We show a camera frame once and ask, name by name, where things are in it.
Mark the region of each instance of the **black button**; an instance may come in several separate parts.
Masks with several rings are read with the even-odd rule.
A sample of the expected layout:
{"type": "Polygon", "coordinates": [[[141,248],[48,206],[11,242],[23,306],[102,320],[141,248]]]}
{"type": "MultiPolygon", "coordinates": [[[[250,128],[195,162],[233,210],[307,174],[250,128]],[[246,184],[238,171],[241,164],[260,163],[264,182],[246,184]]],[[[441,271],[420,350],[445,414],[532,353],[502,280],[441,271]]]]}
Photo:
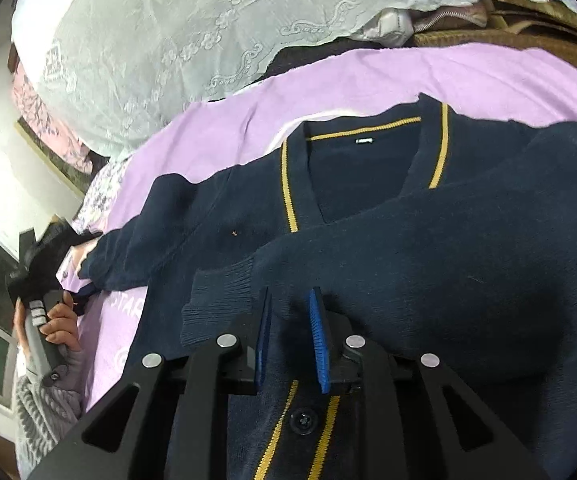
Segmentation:
{"type": "Polygon", "coordinates": [[[310,408],[299,408],[290,416],[290,429],[298,435],[308,435],[315,431],[319,417],[310,408]]]}

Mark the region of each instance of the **silver screw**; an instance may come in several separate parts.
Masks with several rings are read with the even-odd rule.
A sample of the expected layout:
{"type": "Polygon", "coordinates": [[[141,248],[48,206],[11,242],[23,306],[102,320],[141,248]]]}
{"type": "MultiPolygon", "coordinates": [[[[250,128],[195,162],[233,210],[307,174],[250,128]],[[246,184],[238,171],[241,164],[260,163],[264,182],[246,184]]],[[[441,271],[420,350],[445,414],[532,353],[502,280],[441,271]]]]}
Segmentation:
{"type": "Polygon", "coordinates": [[[346,338],[346,345],[350,348],[362,348],[366,344],[366,339],[361,335],[349,335],[346,338]]]}
{"type": "Polygon", "coordinates": [[[421,357],[421,363],[427,368],[436,368],[439,366],[439,357],[435,354],[424,354],[421,357]]]}
{"type": "Polygon", "coordinates": [[[235,346],[237,338],[233,334],[222,334],[217,338],[217,344],[222,348],[230,348],[235,346]]]}
{"type": "Polygon", "coordinates": [[[144,365],[145,368],[156,368],[162,364],[162,360],[162,356],[159,354],[146,354],[142,359],[142,365],[144,365]]]}

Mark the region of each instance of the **white wall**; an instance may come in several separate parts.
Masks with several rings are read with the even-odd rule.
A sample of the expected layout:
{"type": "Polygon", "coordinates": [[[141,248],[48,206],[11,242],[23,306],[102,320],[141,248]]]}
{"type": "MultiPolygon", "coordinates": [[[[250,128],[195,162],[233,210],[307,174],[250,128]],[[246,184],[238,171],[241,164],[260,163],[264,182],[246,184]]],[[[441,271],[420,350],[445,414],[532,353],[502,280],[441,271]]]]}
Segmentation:
{"type": "Polygon", "coordinates": [[[11,101],[9,48],[9,43],[0,47],[0,244],[17,256],[21,231],[35,228],[39,235],[54,214],[72,218],[81,198],[14,128],[20,114],[11,101]]]}

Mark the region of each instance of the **navy blue cardigan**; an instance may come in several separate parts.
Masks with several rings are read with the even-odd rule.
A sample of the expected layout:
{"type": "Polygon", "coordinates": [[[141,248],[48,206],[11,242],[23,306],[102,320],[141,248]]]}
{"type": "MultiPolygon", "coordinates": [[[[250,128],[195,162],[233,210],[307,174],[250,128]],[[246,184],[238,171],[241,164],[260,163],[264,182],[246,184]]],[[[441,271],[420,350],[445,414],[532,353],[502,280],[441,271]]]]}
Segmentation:
{"type": "Polygon", "coordinates": [[[576,123],[476,121],[426,96],[304,123],[199,185],[158,179],[81,274],[148,284],[129,363],[185,354],[270,286],[267,381],[232,399],[230,478],[306,478],[321,460],[321,478],[357,477],[354,400],[317,390],[314,285],[387,349],[440,355],[554,479],[577,465],[576,123]],[[287,423],[304,406],[321,420],[306,436],[287,423]]]}

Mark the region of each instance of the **yellow stripe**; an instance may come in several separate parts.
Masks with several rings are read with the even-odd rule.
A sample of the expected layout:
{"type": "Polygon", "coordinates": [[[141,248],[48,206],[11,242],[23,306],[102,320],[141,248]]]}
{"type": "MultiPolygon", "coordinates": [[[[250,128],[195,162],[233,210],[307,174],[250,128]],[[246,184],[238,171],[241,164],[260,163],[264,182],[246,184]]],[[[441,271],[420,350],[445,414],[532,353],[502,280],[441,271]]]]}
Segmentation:
{"type": "Polygon", "coordinates": [[[428,189],[435,189],[442,178],[444,171],[444,164],[446,164],[446,154],[448,153],[448,105],[442,103],[442,146],[439,150],[439,157],[437,158],[437,165],[435,166],[435,173],[433,179],[428,184],[428,189]]]}
{"type": "Polygon", "coordinates": [[[335,427],[335,418],[337,417],[338,406],[339,396],[331,397],[328,410],[326,411],[326,425],[319,437],[317,451],[315,451],[315,459],[313,460],[308,480],[319,480],[321,470],[324,467],[324,461],[326,460],[326,453],[328,452],[329,444],[331,443],[332,430],[335,427]]]}
{"type": "Polygon", "coordinates": [[[405,124],[421,123],[421,117],[409,117],[408,119],[401,119],[394,123],[381,124],[380,126],[367,126],[366,128],[358,128],[356,130],[349,130],[348,132],[337,132],[335,134],[323,134],[311,137],[308,140],[323,140],[334,139],[334,137],[347,137],[350,135],[367,134],[369,132],[379,132],[381,130],[388,130],[389,128],[397,128],[397,126],[404,126],[405,124]]]}
{"type": "Polygon", "coordinates": [[[257,466],[257,471],[255,472],[254,480],[264,480],[264,478],[266,478],[266,473],[270,468],[270,462],[273,460],[273,455],[275,454],[275,450],[278,448],[278,443],[280,442],[280,435],[282,433],[282,426],[284,424],[284,418],[286,417],[286,412],[290,408],[290,405],[293,402],[293,399],[295,398],[295,394],[297,393],[297,386],[299,386],[299,381],[293,381],[293,383],[290,386],[288,398],[286,399],[286,404],[284,405],[284,411],[280,416],[280,420],[278,420],[278,423],[275,425],[273,434],[270,436],[270,442],[268,443],[268,447],[266,448],[264,455],[262,456],[260,465],[257,466]]]}
{"type": "Polygon", "coordinates": [[[295,217],[293,200],[290,198],[290,186],[288,185],[288,144],[286,140],[282,143],[282,191],[284,192],[288,226],[290,227],[290,232],[295,233],[299,228],[297,227],[297,218],[295,217]]]}

